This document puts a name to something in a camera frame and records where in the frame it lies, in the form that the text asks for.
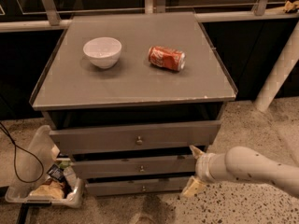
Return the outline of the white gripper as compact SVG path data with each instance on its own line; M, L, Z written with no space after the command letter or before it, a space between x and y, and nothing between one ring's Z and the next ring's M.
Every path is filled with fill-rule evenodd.
M214 153L204 153L201 149L194 145L190 145L193 157L197 160L195 164L195 173L192 175L181 195L185 198L191 198L206 187L206 183L215 183L216 179L210 173L209 164L215 157Z

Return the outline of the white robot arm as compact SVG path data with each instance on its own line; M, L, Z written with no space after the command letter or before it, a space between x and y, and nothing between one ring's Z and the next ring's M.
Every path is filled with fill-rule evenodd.
M195 174L181 192L192 197L206 185L227 181L268 184L299 197L299 167L272 161L248 147L232 147L226 153L205 153L190 145L195 158Z

